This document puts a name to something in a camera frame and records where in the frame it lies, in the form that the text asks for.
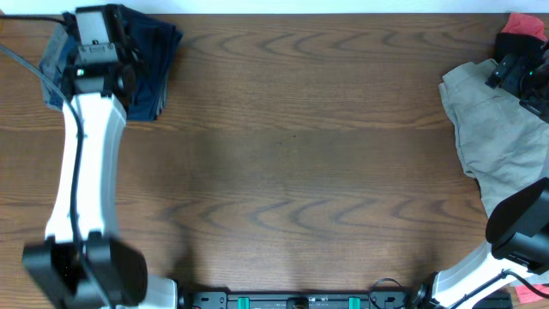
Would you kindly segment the blue shorts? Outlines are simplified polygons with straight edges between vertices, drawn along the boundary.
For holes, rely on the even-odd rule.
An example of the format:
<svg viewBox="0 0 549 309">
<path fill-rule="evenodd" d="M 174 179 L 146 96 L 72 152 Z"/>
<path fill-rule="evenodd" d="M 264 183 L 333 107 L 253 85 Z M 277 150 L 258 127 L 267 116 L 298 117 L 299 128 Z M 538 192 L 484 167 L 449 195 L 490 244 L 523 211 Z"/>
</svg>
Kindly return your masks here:
<svg viewBox="0 0 549 309">
<path fill-rule="evenodd" d="M 78 94 L 116 96 L 129 121 L 154 121 L 166 107 L 168 73 L 182 37 L 175 25 L 122 4 L 65 13 L 39 62 L 60 91 L 44 85 L 43 101 L 59 110 Z"/>
</svg>

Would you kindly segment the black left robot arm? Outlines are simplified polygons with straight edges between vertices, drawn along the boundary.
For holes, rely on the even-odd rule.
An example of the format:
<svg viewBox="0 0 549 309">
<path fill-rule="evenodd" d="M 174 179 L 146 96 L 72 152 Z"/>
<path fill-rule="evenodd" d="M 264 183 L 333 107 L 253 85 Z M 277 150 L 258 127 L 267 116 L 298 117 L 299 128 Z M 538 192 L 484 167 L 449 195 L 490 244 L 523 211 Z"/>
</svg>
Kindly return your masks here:
<svg viewBox="0 0 549 309">
<path fill-rule="evenodd" d="M 115 196 L 130 109 L 164 92 L 180 34 L 121 4 L 81 7 L 64 21 L 75 43 L 61 74 L 42 80 L 64 119 L 59 187 L 45 239 L 24 247 L 23 265 L 56 308 L 175 308 L 177 283 L 149 274 L 119 238 Z"/>
</svg>

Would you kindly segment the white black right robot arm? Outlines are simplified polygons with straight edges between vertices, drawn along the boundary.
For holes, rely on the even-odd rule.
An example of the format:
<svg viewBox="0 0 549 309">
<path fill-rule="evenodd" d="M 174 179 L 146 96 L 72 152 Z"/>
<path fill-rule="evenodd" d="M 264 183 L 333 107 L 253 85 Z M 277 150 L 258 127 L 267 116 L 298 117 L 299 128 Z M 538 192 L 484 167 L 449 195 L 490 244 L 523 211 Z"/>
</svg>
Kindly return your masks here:
<svg viewBox="0 0 549 309">
<path fill-rule="evenodd" d="M 472 308 L 502 286 L 548 280 L 548 76 L 514 54 L 443 76 L 441 101 L 463 172 L 488 215 L 481 245 L 424 283 L 422 308 Z"/>
</svg>

